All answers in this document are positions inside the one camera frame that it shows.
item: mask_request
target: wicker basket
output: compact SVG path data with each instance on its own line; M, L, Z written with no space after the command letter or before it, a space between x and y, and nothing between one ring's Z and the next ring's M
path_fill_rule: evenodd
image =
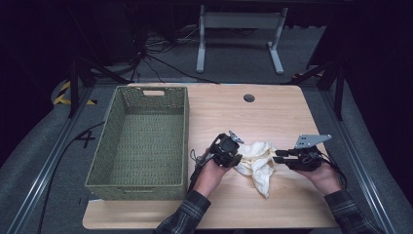
M183 199L188 127L185 87L118 87L85 186L103 200Z

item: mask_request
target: hand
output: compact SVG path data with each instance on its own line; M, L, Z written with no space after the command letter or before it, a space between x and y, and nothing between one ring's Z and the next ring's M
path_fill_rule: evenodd
M309 179L314 187L324 196L341 190L337 181L335 171L326 163L315 169L313 172L294 171Z
M209 160L200 172L194 190L207 198L219 185L222 177L230 170L231 168L219 167L213 159Z

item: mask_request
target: crumpled towel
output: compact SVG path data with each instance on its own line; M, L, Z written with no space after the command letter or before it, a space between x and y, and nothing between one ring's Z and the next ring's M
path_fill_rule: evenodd
M270 196L270 176L274 172L276 147L271 142L254 142L251 145L241 144L238 153L243 155L235 169L242 175L252 176L256 189L265 197Z

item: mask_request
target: sleeve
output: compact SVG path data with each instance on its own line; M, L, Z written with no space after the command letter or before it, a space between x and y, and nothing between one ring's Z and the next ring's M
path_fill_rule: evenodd
M209 206L210 201L206 197L192 190L176 212L165 219L154 233L194 233Z
M361 212L347 191L341 190L331 193L326 195L324 199L343 233L384 233Z

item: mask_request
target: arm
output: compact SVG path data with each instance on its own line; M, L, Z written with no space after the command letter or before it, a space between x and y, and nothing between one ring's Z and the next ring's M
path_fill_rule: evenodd
M230 168L222 168L209 160L201 171L194 189L188 193L176 212L165 219L154 233L193 233L210 206L207 197Z
M313 172L296 173L308 178L324 199L343 233L384 233L372 220L367 218L356 205L351 195L342 190L334 170L322 163Z

